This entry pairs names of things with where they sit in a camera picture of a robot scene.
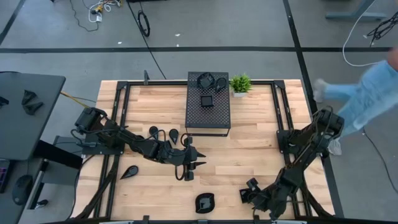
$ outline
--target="white cable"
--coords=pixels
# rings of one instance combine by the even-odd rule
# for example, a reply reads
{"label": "white cable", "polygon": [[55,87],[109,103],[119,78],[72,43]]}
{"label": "white cable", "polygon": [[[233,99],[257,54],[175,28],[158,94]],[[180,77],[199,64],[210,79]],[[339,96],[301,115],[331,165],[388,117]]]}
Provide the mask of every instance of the white cable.
{"label": "white cable", "polygon": [[97,3],[97,4],[92,5],[92,6],[88,9],[88,20],[89,20],[89,22],[97,22],[97,20],[92,21],[92,20],[90,19],[90,15],[91,15],[91,9],[92,9],[94,6],[97,6],[97,5],[99,5],[99,4],[102,4],[102,1],[100,1],[100,2]]}
{"label": "white cable", "polygon": [[[89,10],[88,10],[88,20],[90,21],[90,22],[101,22],[102,21],[102,14],[100,13],[100,12],[98,12],[98,15],[100,16],[100,18],[101,18],[101,21],[99,21],[99,20],[95,20],[95,21],[92,21],[91,20],[91,9],[93,8],[93,7],[95,7],[95,6],[98,6],[98,5],[100,5],[100,4],[102,4],[104,1],[103,0],[99,0],[99,2],[97,3],[97,4],[94,4],[94,5],[92,5],[90,8],[89,8]],[[107,2],[107,3],[105,3],[104,4],[104,9],[105,9],[105,11],[107,11],[107,12],[110,12],[111,10],[112,10],[112,8],[111,8],[111,5],[115,5],[116,3],[111,3],[111,2]]]}
{"label": "white cable", "polygon": [[347,43],[348,43],[348,40],[349,40],[349,38],[351,37],[351,34],[353,33],[355,26],[357,25],[357,23],[359,22],[359,20],[363,17],[363,15],[366,13],[366,11],[368,11],[368,9],[374,4],[374,2],[372,2],[372,4],[362,13],[362,15],[361,15],[361,16],[358,18],[358,20],[355,22],[353,28],[351,29],[351,31],[350,31],[349,34],[348,34],[348,37],[347,37],[346,42],[345,42],[344,45],[343,45],[343,57],[344,57],[344,60],[347,62],[348,65],[351,65],[351,66],[354,66],[354,67],[365,67],[365,66],[369,66],[369,65],[375,65],[375,64],[378,63],[378,62],[373,62],[373,63],[364,64],[364,65],[355,65],[355,64],[350,63],[349,61],[347,61],[346,55],[345,55],[345,53],[344,53],[344,49],[346,48],[346,45],[347,45]]}

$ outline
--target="potted plant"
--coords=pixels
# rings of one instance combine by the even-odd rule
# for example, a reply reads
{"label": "potted plant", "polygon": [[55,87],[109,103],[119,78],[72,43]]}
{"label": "potted plant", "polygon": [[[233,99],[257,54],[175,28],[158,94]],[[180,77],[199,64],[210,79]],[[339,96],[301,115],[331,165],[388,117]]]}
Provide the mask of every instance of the potted plant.
{"label": "potted plant", "polygon": [[234,97],[244,97],[250,90],[251,80],[245,73],[236,75],[231,80],[231,87],[234,90]]}

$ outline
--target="keyboard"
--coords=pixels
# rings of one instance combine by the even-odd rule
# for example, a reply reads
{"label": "keyboard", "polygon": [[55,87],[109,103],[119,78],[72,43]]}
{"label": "keyboard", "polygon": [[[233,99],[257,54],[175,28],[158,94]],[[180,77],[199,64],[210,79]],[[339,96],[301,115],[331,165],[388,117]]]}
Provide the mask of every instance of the keyboard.
{"label": "keyboard", "polygon": [[0,159],[0,194],[4,193],[8,178],[14,163],[7,159]]}

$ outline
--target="black perforated box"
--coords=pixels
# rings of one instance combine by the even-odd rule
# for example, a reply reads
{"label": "black perforated box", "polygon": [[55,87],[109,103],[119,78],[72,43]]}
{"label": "black perforated box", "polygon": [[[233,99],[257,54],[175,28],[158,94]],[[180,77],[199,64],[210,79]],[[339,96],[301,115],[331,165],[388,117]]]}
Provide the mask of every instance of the black perforated box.
{"label": "black perforated box", "polygon": [[[197,79],[204,72],[188,72],[187,110],[185,113],[186,128],[231,128],[231,110],[229,106],[229,86],[216,93],[215,87],[202,90]],[[210,72],[215,80],[229,80],[228,72]],[[213,95],[212,107],[201,106],[201,96]]]}

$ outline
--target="cable bundle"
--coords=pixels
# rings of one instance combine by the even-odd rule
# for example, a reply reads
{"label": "cable bundle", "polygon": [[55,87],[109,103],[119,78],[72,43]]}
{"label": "cable bundle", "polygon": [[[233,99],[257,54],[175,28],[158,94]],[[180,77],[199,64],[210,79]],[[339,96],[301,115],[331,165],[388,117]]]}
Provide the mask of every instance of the cable bundle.
{"label": "cable bundle", "polygon": [[396,12],[389,20],[381,22],[374,30],[368,33],[368,37],[373,36],[370,47],[372,46],[375,40],[379,40],[382,37],[384,37],[397,24],[398,24],[398,12]]}

